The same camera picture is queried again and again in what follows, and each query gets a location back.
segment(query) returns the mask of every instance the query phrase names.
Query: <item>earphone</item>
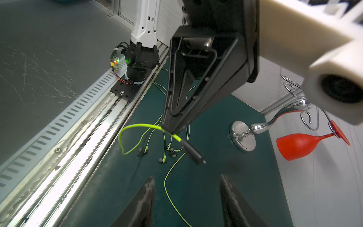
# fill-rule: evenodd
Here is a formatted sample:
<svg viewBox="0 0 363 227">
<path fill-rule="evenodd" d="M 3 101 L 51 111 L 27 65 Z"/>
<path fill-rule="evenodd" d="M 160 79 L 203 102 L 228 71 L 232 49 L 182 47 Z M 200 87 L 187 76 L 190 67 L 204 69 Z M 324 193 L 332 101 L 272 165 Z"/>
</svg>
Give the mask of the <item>earphone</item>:
<svg viewBox="0 0 363 227">
<path fill-rule="evenodd" d="M 166 163 L 166 155 L 163 158 L 159 158 L 160 163 Z"/>
<path fill-rule="evenodd" d="M 180 150 L 174 149 L 170 145 L 171 143 L 166 147 L 166 149 L 169 151 L 169 156 L 176 158 L 177 152 L 179 152 Z"/>
</svg>

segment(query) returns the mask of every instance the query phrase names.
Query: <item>yellow-green earphone cable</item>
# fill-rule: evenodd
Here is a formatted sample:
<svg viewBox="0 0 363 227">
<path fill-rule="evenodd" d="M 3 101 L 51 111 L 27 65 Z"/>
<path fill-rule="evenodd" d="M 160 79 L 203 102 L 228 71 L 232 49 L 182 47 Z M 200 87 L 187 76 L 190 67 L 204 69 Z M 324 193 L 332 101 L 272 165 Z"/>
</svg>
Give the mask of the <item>yellow-green earphone cable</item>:
<svg viewBox="0 0 363 227">
<path fill-rule="evenodd" d="M 171 205 L 174 207 L 174 209 L 176 210 L 176 212 L 179 214 L 179 216 L 184 220 L 184 222 L 189 226 L 189 227 L 192 227 L 188 222 L 187 222 L 187 220 L 185 220 L 184 219 L 184 217 L 180 214 L 180 212 L 178 211 L 178 209 L 175 207 L 175 205 L 174 205 L 174 203 L 171 201 L 171 199 L 170 199 L 170 196 L 169 196 L 169 194 L 168 194 L 168 191 L 166 190 L 166 186 L 165 186 L 165 182 L 166 182 L 166 178 L 168 178 L 168 175 L 169 175 L 169 173 L 171 172 L 171 170 L 174 168 L 174 166 L 178 163 L 178 161 L 180 160 L 180 159 L 182 159 L 182 157 L 185 155 L 185 153 L 174 163 L 174 165 L 171 167 L 171 169 L 169 170 L 169 172 L 168 172 L 168 174 L 166 174 L 166 177 L 165 177 L 165 180 L 164 180 L 164 189 L 165 189 L 165 193 L 166 193 L 166 195 L 168 196 L 168 199 L 169 199 L 169 201 L 170 201 L 170 203 L 171 203 Z"/>
<path fill-rule="evenodd" d="M 155 129 L 153 129 L 152 131 L 151 131 L 151 134 L 150 134 L 150 136 L 149 136 L 149 139 L 147 140 L 147 144 L 146 144 L 146 147 L 148 148 L 148 146 L 149 146 L 149 142 L 150 142 L 150 138 L 151 138 L 151 136 L 152 136 L 152 134 L 153 134 L 153 132 L 155 131 Z"/>
<path fill-rule="evenodd" d="M 128 126 L 124 127 L 123 129 L 121 129 L 120 133 L 118 134 L 118 143 L 120 144 L 120 147 L 121 147 L 121 150 L 122 150 L 122 154 L 123 155 L 126 155 L 126 154 L 130 153 L 131 151 L 133 151 L 140 144 L 140 142 L 139 142 L 133 149 L 129 150 L 126 153 L 125 153 L 125 150 L 123 149 L 123 146 L 122 146 L 122 143 L 121 143 L 121 135 L 122 135 L 122 132 L 125 131 L 126 129 L 130 129 L 130 128 L 134 128 L 134 127 L 148 127 L 148 128 L 153 128 L 153 129 L 158 129 L 160 131 L 164 131 L 160 126 L 150 125 L 150 124 L 134 124 L 134 125 L 128 125 Z M 174 139 L 176 139 L 178 142 L 180 142 L 182 140 L 177 135 L 172 135 L 172 137 L 174 137 Z"/>
<path fill-rule="evenodd" d="M 163 131 L 164 135 L 164 158 L 165 158 L 165 152 L 166 152 L 166 141 L 165 141 L 165 132 Z"/>
<path fill-rule="evenodd" d="M 154 126 L 155 126 L 155 124 L 161 119 L 161 117 L 162 116 L 160 116 L 159 117 L 159 119 L 153 124 Z M 131 150 L 129 150 L 128 152 L 126 152 L 125 154 L 128 154 L 128 153 L 130 153 L 131 151 L 133 151 L 133 150 L 135 150 L 136 149 L 136 147 L 137 146 L 139 146 L 140 145 L 140 143 L 141 143 L 141 140 L 142 140 L 142 138 L 144 137 L 144 135 L 149 131 L 151 129 L 151 127 L 150 128 L 148 128 L 145 132 L 144 132 L 144 134 L 142 134 L 142 136 L 141 136 L 141 138 L 140 138 L 140 140 L 139 140 L 139 142 L 131 149 Z"/>
<path fill-rule="evenodd" d="M 158 87 L 158 85 L 156 85 L 157 83 L 156 82 L 154 82 L 154 80 L 152 81 L 153 83 L 154 83 L 154 85 L 164 94 L 164 95 L 166 95 L 159 87 Z"/>
</svg>

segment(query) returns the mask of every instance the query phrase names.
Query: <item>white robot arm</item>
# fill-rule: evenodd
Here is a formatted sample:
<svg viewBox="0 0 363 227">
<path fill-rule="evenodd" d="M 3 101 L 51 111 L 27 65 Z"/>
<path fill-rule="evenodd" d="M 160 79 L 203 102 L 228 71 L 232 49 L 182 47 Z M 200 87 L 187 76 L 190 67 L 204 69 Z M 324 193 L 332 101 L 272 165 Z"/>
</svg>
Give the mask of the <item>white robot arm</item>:
<svg viewBox="0 0 363 227">
<path fill-rule="evenodd" d="M 148 48 L 156 46 L 159 7 L 160 0 L 138 0 L 136 23 L 131 33 L 133 43 L 140 42 Z"/>
<path fill-rule="evenodd" d="M 169 132 L 180 131 L 214 102 L 233 92 L 237 85 L 254 82 L 258 74 L 256 56 L 303 76 L 304 93 L 313 104 L 351 124 L 363 122 L 363 27 L 353 22 L 363 15 L 362 3 L 341 19 L 297 0 L 178 0 L 178 3 L 188 25 L 180 26 L 170 43 L 169 86 L 173 91 L 167 94 L 163 116 L 163 128 Z M 131 43 L 155 48 L 159 4 L 160 0 L 138 0 Z M 229 43 L 232 36 L 223 37 L 223 32 L 237 32 L 241 36 Z M 241 60 L 231 63 L 236 57 Z M 243 62 L 246 71 L 241 68 Z M 205 77 L 209 81 L 200 82 L 193 95 L 197 98 L 181 102 L 186 100 L 182 96 L 188 84 Z"/>
</svg>

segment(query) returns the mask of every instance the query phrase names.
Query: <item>dark green mat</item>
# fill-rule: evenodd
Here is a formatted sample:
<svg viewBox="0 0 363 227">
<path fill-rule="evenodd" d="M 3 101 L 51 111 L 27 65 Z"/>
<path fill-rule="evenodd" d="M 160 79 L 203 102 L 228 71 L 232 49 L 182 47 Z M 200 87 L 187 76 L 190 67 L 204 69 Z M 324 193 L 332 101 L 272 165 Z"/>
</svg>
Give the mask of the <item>dark green mat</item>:
<svg viewBox="0 0 363 227">
<path fill-rule="evenodd" d="M 156 81 L 166 86 L 167 72 L 162 70 Z M 129 124 L 153 124 L 162 114 L 164 100 L 164 94 L 152 85 Z M 190 141 L 206 156 L 207 163 L 196 166 L 185 155 L 166 181 L 169 196 L 192 226 L 222 227 L 219 181 L 220 175 L 226 174 L 268 226 L 293 226 L 269 133 L 256 136 L 256 149 L 243 153 L 229 137 L 229 125 L 236 120 L 248 125 L 265 122 L 263 115 L 230 95 L 191 124 Z M 122 134 L 126 151 L 137 144 L 145 130 L 129 129 Z M 186 138 L 185 131 L 181 137 Z M 172 146 L 180 148 L 176 141 Z M 138 150 L 123 156 L 114 144 L 62 226 L 110 226 L 149 176 L 156 182 L 153 226 L 186 226 L 164 190 L 164 178 L 182 152 L 176 159 L 167 157 L 167 163 L 159 163 L 164 156 L 164 138 L 158 130 L 143 158 L 137 158 Z"/>
</svg>

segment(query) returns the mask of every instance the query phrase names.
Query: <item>chrome stand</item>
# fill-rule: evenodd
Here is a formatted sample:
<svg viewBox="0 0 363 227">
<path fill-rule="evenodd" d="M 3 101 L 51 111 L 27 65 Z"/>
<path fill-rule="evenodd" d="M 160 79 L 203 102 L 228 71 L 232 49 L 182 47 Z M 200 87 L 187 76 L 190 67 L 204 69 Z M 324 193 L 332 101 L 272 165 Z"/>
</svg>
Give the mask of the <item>chrome stand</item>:
<svg viewBox="0 0 363 227">
<path fill-rule="evenodd" d="M 231 124 L 229 134 L 233 143 L 243 152 L 248 153 L 256 147 L 256 139 L 251 133 L 248 125 L 242 121 L 235 121 Z"/>
<path fill-rule="evenodd" d="M 298 98 L 293 103 L 283 107 L 269 122 L 248 126 L 242 121 L 235 121 L 229 128 L 229 134 L 233 143 L 241 151 L 248 153 L 256 147 L 256 139 L 254 136 L 267 131 L 278 117 L 289 112 L 306 111 L 311 107 L 312 104 L 306 98 Z"/>
</svg>

